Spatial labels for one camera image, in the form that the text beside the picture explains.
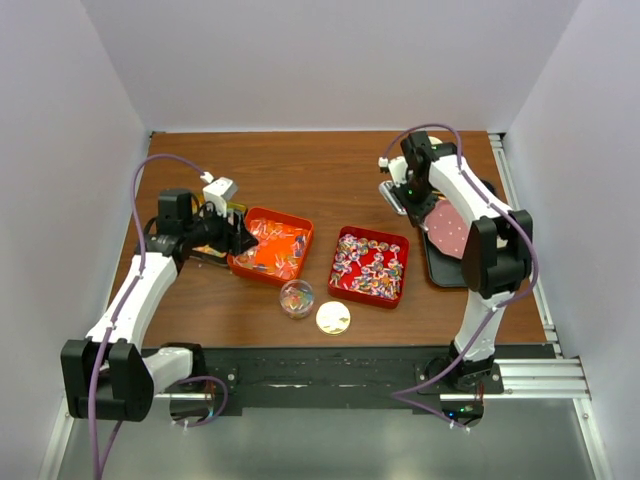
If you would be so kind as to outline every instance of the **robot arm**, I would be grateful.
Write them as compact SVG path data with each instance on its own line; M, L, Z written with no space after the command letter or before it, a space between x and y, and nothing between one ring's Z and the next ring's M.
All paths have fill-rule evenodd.
M193 213L193 194L189 190L171 189L160 194L156 232L145 232L142 275L138 245L127 278L105 314L84 340L69 340L62 349L65 390L73 417L88 416L92 366L109 328L112 332L106 363L96 392L99 419L141 421L151 408L155 394L178 380L206 375L200 345L169 344L147 358L142 358L140 350L162 296L178 277L193 248L209 245L237 255L257 245L240 215L227 210L227 202L236 190L229 179L219 178L209 183L203 191L205 200L211 202L213 208L205 209L202 215ZM132 285L114 325L111 322L115 309Z
M425 132L416 132L403 140L401 146L404 156L391 161L379 160L380 169L392 178L392 186L383 194L385 198L392 196L395 203L404 208L411 224L424 229L425 217L438 201L434 191L439 190L470 229L461 261L469 299L462 327L451 343L450 358L455 358L469 345L488 311L495 311L453 372L455 383L469 383L491 370L495 338L504 313L504 307L499 305L512 298L531 273L528 249L498 209L511 216L529 238L531 216L524 210L513 211L489 192L464 157L458 165L455 145L432 145Z

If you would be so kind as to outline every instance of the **red container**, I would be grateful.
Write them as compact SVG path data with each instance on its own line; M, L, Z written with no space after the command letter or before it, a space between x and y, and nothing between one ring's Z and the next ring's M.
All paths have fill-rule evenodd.
M239 277L251 278L253 280L258 280L261 282L269 283L271 285L282 286L290 280L296 279L300 277L300 273L302 272L302 267L304 267L304 262L307 259L307 255L309 254L309 249L311 248L311 242L313 241L313 223L305 218L294 217L293 215L288 215L286 213L276 212L274 210L269 210L262 207L253 207L249 209L249 212L245 215L244 221L247 225L251 222L251 220L265 218L267 220L273 220L274 222L280 222L285 225L289 225L296 228L302 228L304 230L308 230L309 235L307 242L305 244L304 252L302 257L300 258L300 262L298 263L298 268L295 270L295 273L292 277L284 279L275 275L269 275L268 273L264 273L258 270L254 270L252 268L243 267L241 265L236 264L231 255L227 255L227 263L231 271L238 275Z
M400 247L400 251L398 252L398 261L404 266L404 268L402 269L402 275L400 276L400 293L398 294L397 298L392 300L389 298L378 297L378 296L371 295L364 292L357 292L357 291L345 289L343 286L345 283L346 285L350 285L353 278L360 275L360 267L358 266L357 263L354 262L351 264L353 271L348 275L344 275L340 279L340 282L338 282L337 287L330 283L331 272L333 272L333 269L331 269L331 272L329 272L329 280L328 280L329 295L331 295L332 297L341 298L343 300L353 300L354 302L366 303L368 305L375 305L376 307L396 308L400 303L400 299L402 298L402 292L404 292L404 279L407 274L407 262L409 260L409 240L407 240L405 237L402 237L400 235L393 235L391 233L377 232L375 230L367 230L367 229L358 228L358 227L343 227L342 230L340 230L340 235L338 235L338 242L336 242L336 250L333 254L334 257L331 259L332 264L334 262L335 255L338 253L338 244L340 242L340 239L344 235L347 235L349 233L356 238L364 237L367 240L376 240L378 243L386 242L389 245L395 243ZM360 257L360 263L362 265L366 265L371 261L373 261L373 255L376 252L377 250L370 249L367 255ZM390 251L384 252L384 257L385 257L385 262L387 262L391 258L394 258L393 253L391 253Z

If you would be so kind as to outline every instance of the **wooden tabletop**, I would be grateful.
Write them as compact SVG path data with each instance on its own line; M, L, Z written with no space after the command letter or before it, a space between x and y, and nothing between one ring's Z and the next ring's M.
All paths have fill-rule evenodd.
M444 141L448 135L437 132ZM278 303L279 289L238 278L223 268L187 262L149 326L146 346L195 342L204 346L439 345L457 333L467 301L463 289L442 289L427 281L420 234L397 216L378 193L386 176L378 157L392 132L291 132L155 134L149 154L173 153L195 161L214 176L239 186L234 201L310 219L315 238L301 278L314 288L316 304L332 300L327 278L338 232L353 225L403 235L411 242L405 290L395 310L345 302L351 326L332 337L315 325L314 314L289 319ZM476 174L498 186L500 178L486 132L463 132L467 160ZM191 169L160 160L144 171L138 193L140 218L157 213L158 193L203 184ZM131 263L135 234L129 228L116 276L121 285ZM498 341L544 342L532 297L505 313Z

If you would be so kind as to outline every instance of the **white wall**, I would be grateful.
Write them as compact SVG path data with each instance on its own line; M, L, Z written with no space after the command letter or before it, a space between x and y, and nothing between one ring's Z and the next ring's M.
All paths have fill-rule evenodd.
M551 312L619 479L640 416L640 3L584 0L506 137Z
M504 131L579 0L83 0L155 130Z
M77 0L0 0L0 478L37 478L103 308L144 129Z

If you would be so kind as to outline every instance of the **pink round mat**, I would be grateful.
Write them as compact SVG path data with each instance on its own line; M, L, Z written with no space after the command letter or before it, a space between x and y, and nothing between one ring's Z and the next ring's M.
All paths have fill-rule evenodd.
M424 219L427 236L445 255L462 259L469 228L449 200L440 200Z

